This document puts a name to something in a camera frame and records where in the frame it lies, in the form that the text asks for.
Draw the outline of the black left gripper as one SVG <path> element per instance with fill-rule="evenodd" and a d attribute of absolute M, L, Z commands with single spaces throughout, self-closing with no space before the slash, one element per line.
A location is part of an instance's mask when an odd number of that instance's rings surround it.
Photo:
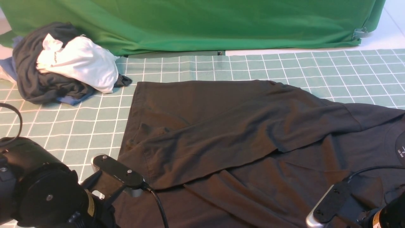
<path fill-rule="evenodd" d="M 118 228 L 115 219 L 113 202 L 118 197 L 104 199 L 97 191 L 92 191 L 98 174 L 93 174 L 83 183 L 76 183 L 68 193 L 69 203 L 68 217 L 63 223 L 64 228 Z"/>

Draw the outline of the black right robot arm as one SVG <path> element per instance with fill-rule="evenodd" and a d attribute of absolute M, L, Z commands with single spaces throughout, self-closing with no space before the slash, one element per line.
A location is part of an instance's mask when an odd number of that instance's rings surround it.
<path fill-rule="evenodd" d="M 362 224 L 363 228 L 404 228 L 405 193 L 389 202 L 385 207 L 371 212 Z"/>

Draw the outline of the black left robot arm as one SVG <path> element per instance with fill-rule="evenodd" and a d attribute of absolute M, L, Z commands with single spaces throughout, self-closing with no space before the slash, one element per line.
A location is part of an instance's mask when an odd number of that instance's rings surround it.
<path fill-rule="evenodd" d="M 1 224 L 25 228 L 117 228 L 112 199 L 93 195 L 99 170 L 78 174 L 26 137 L 1 139 Z"/>

